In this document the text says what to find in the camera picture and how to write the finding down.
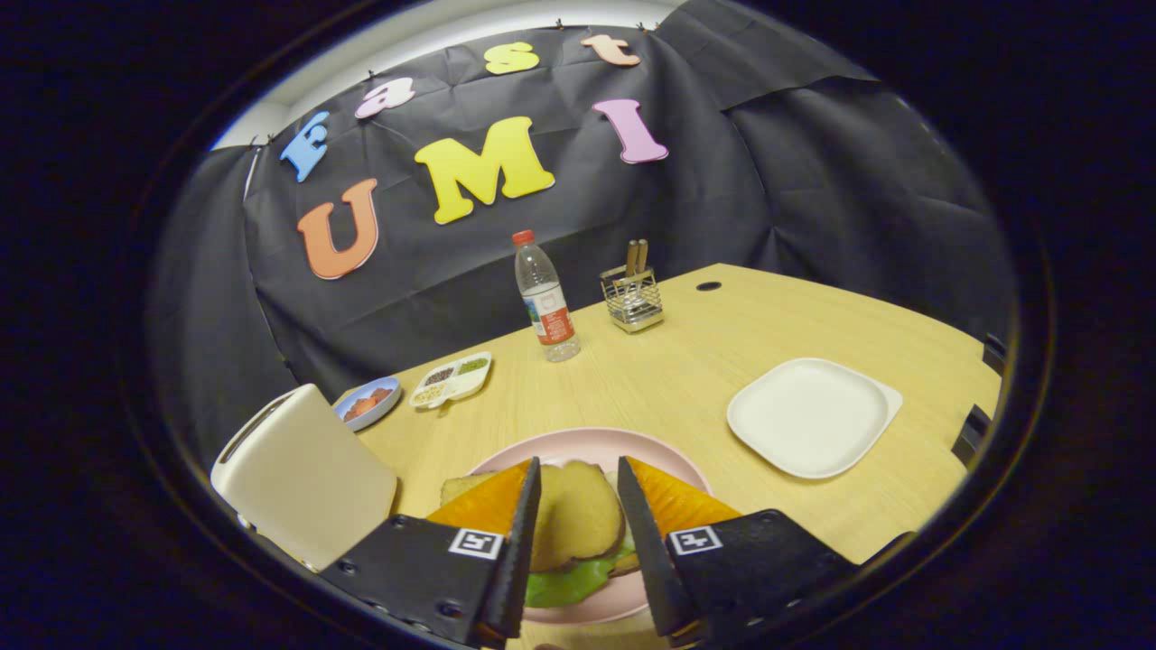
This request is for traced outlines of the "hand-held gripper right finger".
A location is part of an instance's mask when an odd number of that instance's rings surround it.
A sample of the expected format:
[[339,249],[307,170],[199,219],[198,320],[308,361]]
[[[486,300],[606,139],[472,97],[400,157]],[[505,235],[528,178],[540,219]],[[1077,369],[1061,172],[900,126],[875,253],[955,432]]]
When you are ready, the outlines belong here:
[[670,647],[727,647],[780,625],[859,570],[777,509],[729,505],[631,456],[618,495],[649,612]]

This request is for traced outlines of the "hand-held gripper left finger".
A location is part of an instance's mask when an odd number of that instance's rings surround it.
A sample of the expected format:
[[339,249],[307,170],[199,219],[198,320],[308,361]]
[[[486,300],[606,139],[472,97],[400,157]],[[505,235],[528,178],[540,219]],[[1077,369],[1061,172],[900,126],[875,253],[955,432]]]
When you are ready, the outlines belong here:
[[538,457],[513,466],[504,534],[393,515],[323,568],[329,585],[390,625],[446,647],[496,647],[520,635],[541,497]]

